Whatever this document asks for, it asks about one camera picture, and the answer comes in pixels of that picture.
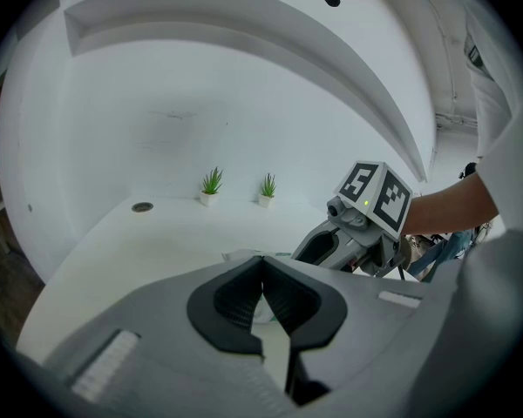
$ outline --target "potted plant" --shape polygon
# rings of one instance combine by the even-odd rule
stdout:
[[[268,173],[265,179],[263,179],[263,183],[261,183],[260,206],[271,207],[275,197],[275,189],[275,175],[272,177],[271,173]]]
[[[215,167],[203,179],[203,190],[200,192],[200,201],[204,206],[210,207],[219,199],[219,189],[221,188],[221,177],[223,171]]]

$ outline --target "white curved wall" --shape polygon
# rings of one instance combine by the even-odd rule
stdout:
[[[324,68],[310,69],[279,44],[236,29],[223,37],[234,36],[247,48],[147,36],[130,42],[132,30],[147,28],[143,21],[120,26],[120,43],[98,42],[77,53],[78,41],[85,46],[117,29],[85,33],[66,22],[64,10],[80,1],[60,0],[61,8],[20,40],[0,106],[4,200],[20,244],[45,281],[128,194],[194,196],[213,165],[226,168],[224,193],[236,199],[252,199],[263,173],[274,172],[283,201],[324,203],[361,158],[386,160],[417,185],[391,147],[398,138],[375,130],[376,113],[364,95],[357,99],[347,91],[360,101],[351,103]],[[339,13],[320,0],[281,1],[325,25],[363,58],[385,86],[384,100],[397,104],[421,163],[429,162],[435,131],[424,73],[382,0],[343,0]],[[170,23],[158,24],[156,30]],[[191,29],[224,31],[204,24]],[[256,51],[303,61],[309,78]],[[327,86],[315,85],[318,79],[328,79]]]

